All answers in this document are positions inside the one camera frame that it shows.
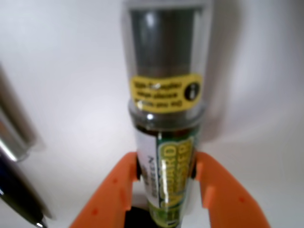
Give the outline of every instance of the black pen tip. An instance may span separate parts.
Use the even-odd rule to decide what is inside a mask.
[[[36,223],[36,227],[38,228],[48,228],[47,223],[43,219],[41,222]]]

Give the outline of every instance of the pen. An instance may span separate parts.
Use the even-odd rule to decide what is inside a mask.
[[[1,156],[0,198],[34,226],[47,228],[39,204]]]

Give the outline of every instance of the white surface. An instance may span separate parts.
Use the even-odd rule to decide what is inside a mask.
[[[54,215],[51,228],[67,228],[135,149],[119,8],[119,0],[0,0],[1,64],[45,145],[19,166]],[[203,149],[275,228],[304,225],[303,21],[300,0],[216,4]],[[198,191],[184,228],[209,226]],[[142,194],[135,184],[134,201]],[[3,202],[0,224],[32,227]]]

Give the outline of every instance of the marker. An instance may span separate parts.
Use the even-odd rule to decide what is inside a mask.
[[[149,211],[179,228],[205,111],[212,0],[128,0],[123,29],[137,156]]]
[[[0,198],[29,223],[38,228],[47,228],[39,204],[1,156]]]

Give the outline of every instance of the green label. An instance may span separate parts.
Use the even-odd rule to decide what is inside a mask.
[[[182,219],[196,133],[189,131],[178,137],[157,139],[159,205],[156,207],[149,203],[149,207],[152,218],[159,226],[172,228]]]

